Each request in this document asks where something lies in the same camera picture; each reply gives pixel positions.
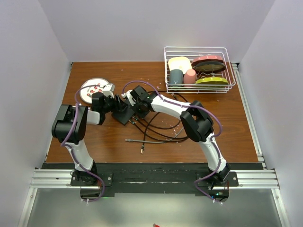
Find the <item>black network switch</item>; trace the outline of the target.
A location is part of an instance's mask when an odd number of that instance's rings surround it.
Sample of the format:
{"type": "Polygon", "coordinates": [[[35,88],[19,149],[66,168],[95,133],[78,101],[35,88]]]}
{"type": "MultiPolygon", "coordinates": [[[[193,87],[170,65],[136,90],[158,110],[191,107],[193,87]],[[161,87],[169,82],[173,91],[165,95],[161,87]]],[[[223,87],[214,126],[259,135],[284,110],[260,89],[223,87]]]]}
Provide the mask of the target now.
{"type": "Polygon", "coordinates": [[[128,123],[128,121],[132,118],[133,115],[134,111],[130,107],[126,107],[122,111],[112,112],[112,117],[124,126],[128,123]]]}

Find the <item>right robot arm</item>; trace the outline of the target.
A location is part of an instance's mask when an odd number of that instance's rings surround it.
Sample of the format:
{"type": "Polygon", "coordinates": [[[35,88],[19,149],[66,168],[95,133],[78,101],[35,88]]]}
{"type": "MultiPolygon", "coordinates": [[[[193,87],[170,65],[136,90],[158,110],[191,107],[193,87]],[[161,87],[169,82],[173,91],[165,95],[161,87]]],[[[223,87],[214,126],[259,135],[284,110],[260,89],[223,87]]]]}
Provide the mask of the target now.
{"type": "Polygon", "coordinates": [[[141,86],[127,91],[125,98],[140,112],[153,111],[179,119],[186,135],[201,147],[211,171],[212,183],[221,186],[228,180],[231,169],[215,140],[222,133],[222,125],[201,103],[179,102],[157,91],[149,94],[141,86]]]}

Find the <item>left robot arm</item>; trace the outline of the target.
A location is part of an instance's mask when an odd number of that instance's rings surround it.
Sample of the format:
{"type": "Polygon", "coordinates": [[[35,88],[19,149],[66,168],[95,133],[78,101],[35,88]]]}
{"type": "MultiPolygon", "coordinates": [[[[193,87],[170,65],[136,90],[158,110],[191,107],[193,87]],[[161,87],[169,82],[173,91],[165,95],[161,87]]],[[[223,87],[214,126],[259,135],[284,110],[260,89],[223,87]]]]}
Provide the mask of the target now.
{"type": "Polygon", "coordinates": [[[74,161],[73,177],[85,185],[102,185],[98,179],[95,161],[89,155],[84,142],[87,124],[102,125],[106,114],[120,122],[126,122],[129,117],[129,103],[119,95],[106,96],[102,92],[92,95],[91,109],[88,106],[61,105],[52,125],[52,136],[66,147],[74,161]]]}

